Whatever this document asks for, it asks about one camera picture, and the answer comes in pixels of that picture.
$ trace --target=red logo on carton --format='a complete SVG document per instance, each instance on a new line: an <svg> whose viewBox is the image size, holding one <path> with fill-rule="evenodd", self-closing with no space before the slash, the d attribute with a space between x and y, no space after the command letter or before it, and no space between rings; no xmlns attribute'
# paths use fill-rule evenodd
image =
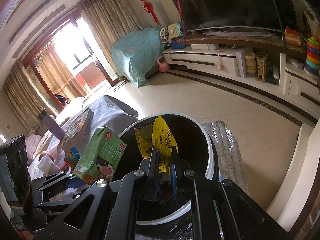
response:
<svg viewBox="0 0 320 240"><path fill-rule="evenodd" d="M106 138L106 140L110 140L112 138L112 132L107 131L104 137Z"/></svg>

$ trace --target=metal screw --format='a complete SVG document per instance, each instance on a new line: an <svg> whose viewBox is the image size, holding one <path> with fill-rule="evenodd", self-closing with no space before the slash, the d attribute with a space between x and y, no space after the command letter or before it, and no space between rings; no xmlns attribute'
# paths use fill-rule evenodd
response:
<svg viewBox="0 0 320 240"><path fill-rule="evenodd" d="M232 186L232 184L233 184L233 182L232 182L232 180L231 179L225 179L225 180L223 180L223 185L225 185L225 186L227 186L227 187L230 187L230 186Z"/></svg>
<svg viewBox="0 0 320 240"><path fill-rule="evenodd" d="M100 179L97 181L98 187L105 187L107 185L107 182L104 179Z"/></svg>
<svg viewBox="0 0 320 240"><path fill-rule="evenodd" d="M186 170L184 173L188 176L194 176L196 174L194 170Z"/></svg>
<svg viewBox="0 0 320 240"><path fill-rule="evenodd" d="M142 177L144 175L144 171L142 170L137 170L134 172L134 174L137 176L137 177Z"/></svg>

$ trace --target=green ring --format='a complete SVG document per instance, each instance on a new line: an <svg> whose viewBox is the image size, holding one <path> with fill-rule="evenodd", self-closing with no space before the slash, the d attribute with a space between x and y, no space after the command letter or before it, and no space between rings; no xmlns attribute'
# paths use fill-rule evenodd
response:
<svg viewBox="0 0 320 240"><path fill-rule="evenodd" d="M316 70L320 70L320 65L316 65L314 63L312 63L310 60L306 59L306 63L309 65L309 67L316 69Z"/></svg>
<svg viewBox="0 0 320 240"><path fill-rule="evenodd" d="M315 41L315 40L313 40L313 39L311 39L311 38L309 38L308 41L309 41L310 43L312 43L313 45L319 46L318 41Z"/></svg>

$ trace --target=pink kettlebell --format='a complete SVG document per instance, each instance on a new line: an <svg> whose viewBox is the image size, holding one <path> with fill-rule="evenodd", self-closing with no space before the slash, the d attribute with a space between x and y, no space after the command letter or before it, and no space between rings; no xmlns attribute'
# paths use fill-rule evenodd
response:
<svg viewBox="0 0 320 240"><path fill-rule="evenodd" d="M159 71L160 72L167 72L170 70L170 67L168 63L164 60L163 62L160 62L160 59L163 58L164 56L161 55L160 57L157 58L157 62L159 64Z"/></svg>

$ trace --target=orange ring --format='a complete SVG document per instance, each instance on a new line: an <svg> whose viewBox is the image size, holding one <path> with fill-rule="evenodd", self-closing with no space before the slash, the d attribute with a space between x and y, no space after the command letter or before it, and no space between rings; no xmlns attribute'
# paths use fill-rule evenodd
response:
<svg viewBox="0 0 320 240"><path fill-rule="evenodd" d="M312 53L310 50L307 49L307 54L313 57L314 59L320 59L319 55Z"/></svg>
<svg viewBox="0 0 320 240"><path fill-rule="evenodd" d="M310 47L313 48L313 49L319 50L319 47L318 47L318 46L312 44L312 43L309 42L309 41L308 41L308 46L310 46Z"/></svg>
<svg viewBox="0 0 320 240"><path fill-rule="evenodd" d="M307 59L310 60L313 64L316 64L316 65L320 64L319 59L315 59L315 58L311 57L309 54L307 54Z"/></svg>

